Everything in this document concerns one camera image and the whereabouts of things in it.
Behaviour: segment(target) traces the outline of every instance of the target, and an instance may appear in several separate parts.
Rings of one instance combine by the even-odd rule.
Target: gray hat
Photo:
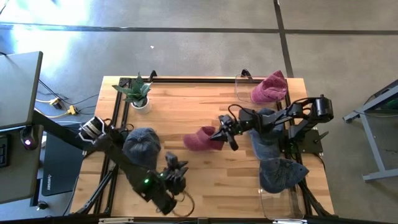
[[[290,159],[275,158],[260,162],[260,185],[272,194],[289,189],[299,183],[309,170]]]
[[[137,128],[127,136],[123,153],[132,163],[155,170],[160,148],[159,137],[152,128]]]
[[[263,108],[258,111],[259,114],[271,115],[275,113],[273,110]],[[258,159],[278,158],[280,155],[279,138],[282,137],[283,124],[278,124],[268,133],[258,133],[255,129],[249,131],[251,144],[254,154]]]

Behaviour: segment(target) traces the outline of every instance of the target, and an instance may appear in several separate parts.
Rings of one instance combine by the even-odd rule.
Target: wooden tabletop
[[[112,117],[117,93],[112,85],[117,85],[119,78],[104,77],[96,116],[103,119]],[[307,97],[302,78],[288,78],[287,82],[292,101]],[[239,100],[234,83],[153,83],[149,92],[152,102],[150,113],[141,115],[133,108],[129,109],[127,123],[136,128],[151,127],[160,137],[162,150],[157,163],[158,171],[166,166],[164,156],[167,151],[176,154],[179,160],[189,162],[185,177],[186,190],[195,201],[192,217],[297,218],[300,210],[305,211],[299,188],[297,194],[290,189],[279,194],[261,190],[259,161],[252,151],[248,133],[236,137],[239,144],[237,151],[225,144],[222,151],[192,152],[182,144],[184,134],[195,133],[201,126],[218,128],[217,117],[228,114],[227,107],[230,104],[236,103],[255,110],[263,107],[276,110],[274,103],[255,105],[249,102],[249,92],[254,86],[255,84],[239,83]],[[122,120],[123,108],[120,107],[118,125]],[[234,113],[238,114],[238,110],[239,108],[232,107]],[[324,208],[333,213],[322,163],[312,154],[303,154],[302,157],[304,165],[310,170],[306,176],[308,188]],[[96,152],[83,161],[71,212],[81,208],[97,187],[103,159],[104,154]],[[106,204],[108,189],[104,192],[103,206]],[[175,211],[184,214],[191,207],[192,204],[186,198],[177,204]],[[161,217],[162,214],[156,212],[152,202],[146,203],[132,190],[120,171],[112,216]]]

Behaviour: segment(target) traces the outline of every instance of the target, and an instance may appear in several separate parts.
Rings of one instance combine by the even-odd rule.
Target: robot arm
[[[175,155],[167,153],[168,168],[158,173],[155,170],[133,164],[122,152],[122,134],[108,126],[101,118],[94,117],[80,128],[79,136],[90,142],[90,151],[103,151],[127,176],[133,190],[146,202],[152,200],[163,213],[170,213],[177,204],[174,195],[185,189],[184,167],[187,162],[178,162]]]
[[[238,149],[234,136],[242,135],[243,132],[255,129],[259,133],[268,132],[276,125],[290,121],[294,118],[303,120],[289,127],[289,139],[303,138],[304,134],[318,123],[327,123],[333,119],[333,108],[331,100],[321,97],[304,98],[293,102],[284,110],[277,111],[271,115],[259,114],[254,110],[242,108],[239,111],[239,119],[233,119],[229,115],[221,115],[219,130],[210,138],[214,141],[228,142],[232,150]]]

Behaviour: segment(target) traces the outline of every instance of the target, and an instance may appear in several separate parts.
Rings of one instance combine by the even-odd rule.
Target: concrete floor
[[[394,0],[279,0],[286,29],[398,30]],[[2,22],[79,26],[212,27],[277,29],[272,0],[10,0]],[[333,100],[335,119],[318,126],[336,214],[345,218],[396,222],[398,177],[364,183],[377,171],[360,122],[340,118],[369,95],[398,78],[398,35],[286,36],[294,77],[305,80],[310,96]],[[285,72],[279,34],[169,32],[59,32],[0,30],[5,53],[41,50],[43,82],[70,101],[96,94],[104,75],[149,74],[235,76]],[[96,99],[78,108],[92,106]],[[37,105],[48,114],[58,111]],[[86,121],[91,116],[59,121]],[[50,208],[36,212],[23,200],[0,205],[0,219],[61,215],[69,194],[47,197]]]

